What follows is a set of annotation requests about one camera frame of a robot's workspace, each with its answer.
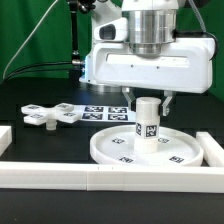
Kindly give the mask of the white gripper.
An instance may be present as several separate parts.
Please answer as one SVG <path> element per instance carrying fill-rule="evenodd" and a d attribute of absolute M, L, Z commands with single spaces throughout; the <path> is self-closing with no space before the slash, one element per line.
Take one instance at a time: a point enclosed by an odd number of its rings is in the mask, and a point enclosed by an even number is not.
<path fill-rule="evenodd" d="M 128 108 L 135 110 L 130 87 L 165 90 L 161 115 L 168 116 L 175 92 L 203 93 L 212 84 L 212 38 L 177 38 L 158 56 L 138 56 L 125 43 L 98 43 L 88 73 L 98 84 L 122 86 Z"/>

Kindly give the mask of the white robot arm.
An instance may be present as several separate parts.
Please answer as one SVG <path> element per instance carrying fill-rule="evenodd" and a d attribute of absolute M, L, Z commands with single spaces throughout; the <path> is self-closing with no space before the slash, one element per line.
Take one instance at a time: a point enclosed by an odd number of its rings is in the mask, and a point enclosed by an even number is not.
<path fill-rule="evenodd" d="M 203 93 L 212 84 L 215 37 L 205 30 L 178 31 L 176 13 L 193 0 L 97 0 L 92 46 L 80 80 L 99 89 L 120 88 L 133 102 L 134 88 L 162 90 L 162 113 L 176 92 Z"/>

